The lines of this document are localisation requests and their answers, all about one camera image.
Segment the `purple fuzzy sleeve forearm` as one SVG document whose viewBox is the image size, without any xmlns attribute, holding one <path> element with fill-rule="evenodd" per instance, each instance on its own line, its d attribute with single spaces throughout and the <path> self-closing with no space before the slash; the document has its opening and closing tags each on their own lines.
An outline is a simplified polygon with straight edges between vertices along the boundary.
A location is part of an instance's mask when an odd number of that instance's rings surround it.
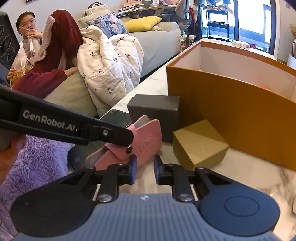
<svg viewBox="0 0 296 241">
<path fill-rule="evenodd" d="M 19 196 L 68 174 L 67 154 L 72 144 L 26 137 L 25 147 L 1 184 L 1 240 L 12 240 L 18 233 L 10 209 Z"/>
</svg>

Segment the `left hand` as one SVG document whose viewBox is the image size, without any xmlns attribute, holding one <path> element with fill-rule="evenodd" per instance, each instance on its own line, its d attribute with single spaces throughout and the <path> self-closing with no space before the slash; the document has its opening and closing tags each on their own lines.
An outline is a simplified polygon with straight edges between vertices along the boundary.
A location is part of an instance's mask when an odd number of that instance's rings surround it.
<svg viewBox="0 0 296 241">
<path fill-rule="evenodd" d="M 5 181 L 8 173 L 10 172 L 12 166 L 14 165 L 19 152 L 25 147 L 27 142 L 26 135 L 18 134 L 15 136 L 10 147 L 5 151 L 1 152 L 0 155 L 0 182 L 1 184 Z"/>
</svg>

